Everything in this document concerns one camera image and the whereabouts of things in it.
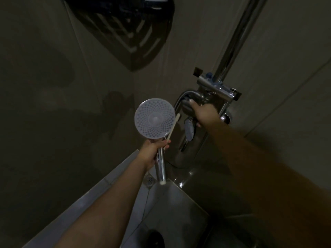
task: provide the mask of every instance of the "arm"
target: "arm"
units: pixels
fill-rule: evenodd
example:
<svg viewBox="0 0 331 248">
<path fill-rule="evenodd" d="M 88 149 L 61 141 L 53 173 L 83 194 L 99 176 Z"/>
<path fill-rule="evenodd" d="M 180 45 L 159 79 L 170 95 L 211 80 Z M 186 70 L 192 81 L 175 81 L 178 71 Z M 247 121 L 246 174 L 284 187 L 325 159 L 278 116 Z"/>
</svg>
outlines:
<svg viewBox="0 0 331 248">
<path fill-rule="evenodd" d="M 119 247 L 143 177 L 154 165 L 157 149 L 164 146 L 166 141 L 151 143 L 146 140 L 137 158 L 114 185 L 73 223 L 55 248 Z"/>
<path fill-rule="evenodd" d="M 324 191 L 224 124 L 211 104 L 191 101 L 252 211 L 284 247 L 331 247 L 331 203 Z"/>
</svg>

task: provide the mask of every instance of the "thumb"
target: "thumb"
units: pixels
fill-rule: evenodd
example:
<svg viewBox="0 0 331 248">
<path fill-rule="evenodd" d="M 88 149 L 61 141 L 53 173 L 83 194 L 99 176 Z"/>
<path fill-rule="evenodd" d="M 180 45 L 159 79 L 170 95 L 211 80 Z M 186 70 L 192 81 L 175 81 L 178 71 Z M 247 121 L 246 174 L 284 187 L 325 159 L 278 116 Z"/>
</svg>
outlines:
<svg viewBox="0 0 331 248">
<path fill-rule="evenodd" d="M 192 108 L 194 109 L 194 111 L 196 111 L 200 106 L 196 103 L 196 101 L 194 101 L 193 99 L 190 99 L 190 105 L 192 106 Z"/>
<path fill-rule="evenodd" d="M 166 146 L 167 141 L 166 140 L 158 141 L 158 142 L 155 142 L 154 145 L 157 149 L 159 149 L 159 148 L 162 148 L 162 147 Z"/>
</svg>

